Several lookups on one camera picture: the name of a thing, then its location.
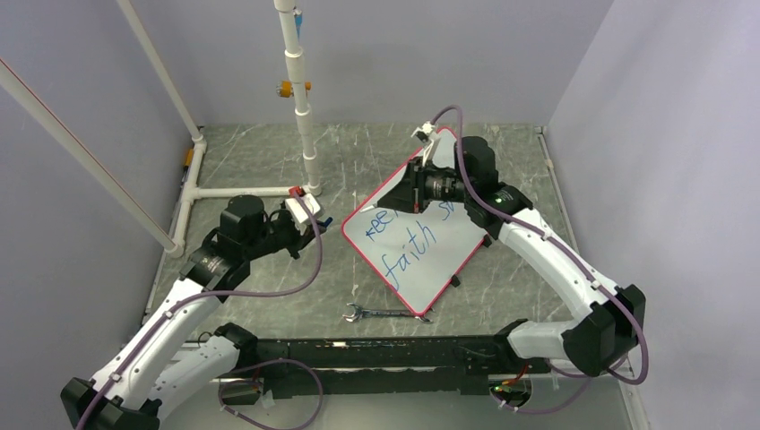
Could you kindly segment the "pink framed whiteboard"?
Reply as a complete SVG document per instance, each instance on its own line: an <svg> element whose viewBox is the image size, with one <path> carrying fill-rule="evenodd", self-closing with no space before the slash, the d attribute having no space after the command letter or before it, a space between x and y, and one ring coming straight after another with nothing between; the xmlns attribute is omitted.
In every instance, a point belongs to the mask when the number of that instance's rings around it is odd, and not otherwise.
<svg viewBox="0 0 760 430"><path fill-rule="evenodd" d="M487 232L458 202L432 202L421 214L379 208L377 201L401 182L406 165L403 161L342 222L341 232L404 306L423 315L483 245Z"/></svg>

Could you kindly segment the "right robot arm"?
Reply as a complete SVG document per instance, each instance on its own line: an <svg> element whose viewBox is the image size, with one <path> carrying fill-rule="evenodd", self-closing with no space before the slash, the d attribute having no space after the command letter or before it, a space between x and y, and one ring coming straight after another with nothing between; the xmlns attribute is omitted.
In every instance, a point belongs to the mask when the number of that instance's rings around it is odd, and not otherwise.
<svg viewBox="0 0 760 430"><path fill-rule="evenodd" d="M643 291L636 285L623 288L592 268L525 194L500 181L495 152L485 139L460 138L453 150L451 168L438 167L424 156L410 159L399 183L376 205L421 214L432 202L461 203L472 224L520 255L559 295L571 320L508 324L494 337L497 366L514 372L528 359L560 359L596 377L611 373L619 360L639 348L641 372L625 381L642 383L650 365Z"/></svg>

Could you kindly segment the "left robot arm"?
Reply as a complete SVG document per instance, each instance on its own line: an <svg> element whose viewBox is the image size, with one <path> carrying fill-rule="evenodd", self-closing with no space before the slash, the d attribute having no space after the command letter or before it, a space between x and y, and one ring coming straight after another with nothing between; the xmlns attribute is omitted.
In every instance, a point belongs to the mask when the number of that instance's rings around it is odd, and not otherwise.
<svg viewBox="0 0 760 430"><path fill-rule="evenodd" d="M205 344L176 361L192 332L229 297L247 297L238 286L252 261L281 250L297 259L322 242L328 222L322 207L299 187L267 212L255 195L231 198L220 221L189 256L171 290L148 322L89 379L73 378L61 392L75 429L158 429L211 379L256 367L257 338L228 323Z"/></svg>

